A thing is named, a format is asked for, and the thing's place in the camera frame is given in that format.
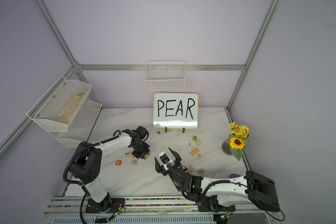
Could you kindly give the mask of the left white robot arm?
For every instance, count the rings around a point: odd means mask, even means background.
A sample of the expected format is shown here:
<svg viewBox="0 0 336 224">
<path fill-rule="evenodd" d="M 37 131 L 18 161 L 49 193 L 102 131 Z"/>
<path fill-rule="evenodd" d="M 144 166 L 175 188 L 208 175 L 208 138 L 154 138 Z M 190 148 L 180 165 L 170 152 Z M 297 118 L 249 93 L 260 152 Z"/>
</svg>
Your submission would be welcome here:
<svg viewBox="0 0 336 224">
<path fill-rule="evenodd" d="M 146 159 L 150 153 L 150 146 L 146 143 L 148 137 L 148 130 L 139 126 L 135 130 L 116 130 L 113 137 L 107 140 L 79 143 L 64 169 L 63 181 L 67 184 L 79 185 L 88 197 L 89 205 L 97 208 L 100 213 L 108 212 L 113 207 L 113 202 L 99 178 L 104 157 L 128 147 L 133 150 L 132 155 L 136 159 Z"/>
</svg>

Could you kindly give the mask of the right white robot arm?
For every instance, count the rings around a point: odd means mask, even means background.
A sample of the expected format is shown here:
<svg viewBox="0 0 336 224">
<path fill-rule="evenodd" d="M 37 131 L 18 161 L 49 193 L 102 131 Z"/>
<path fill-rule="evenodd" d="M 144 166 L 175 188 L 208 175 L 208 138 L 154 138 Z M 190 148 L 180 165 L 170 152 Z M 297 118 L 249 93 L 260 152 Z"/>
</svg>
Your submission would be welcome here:
<svg viewBox="0 0 336 224">
<path fill-rule="evenodd" d="M 214 179 L 192 175 L 189 169 L 181 164 L 180 155 L 170 150 L 172 158 L 165 152 L 155 158 L 155 170 L 169 176 L 175 188 L 182 196 L 195 202 L 199 210 L 215 213 L 227 212 L 232 215 L 236 205 L 254 205 L 268 216 L 283 222 L 282 218 L 272 213 L 282 212 L 278 200 L 275 182 L 257 172 L 247 171 L 244 176 L 226 179 Z"/>
</svg>

